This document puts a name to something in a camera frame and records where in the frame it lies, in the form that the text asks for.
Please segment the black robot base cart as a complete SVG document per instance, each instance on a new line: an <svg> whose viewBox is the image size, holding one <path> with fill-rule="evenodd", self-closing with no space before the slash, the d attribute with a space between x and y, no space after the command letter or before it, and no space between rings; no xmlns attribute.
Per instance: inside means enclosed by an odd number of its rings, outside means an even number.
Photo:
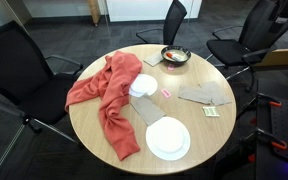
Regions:
<svg viewBox="0 0 288 180"><path fill-rule="evenodd" d="M254 130L215 167L216 180L288 180L288 100L259 93Z"/></svg>

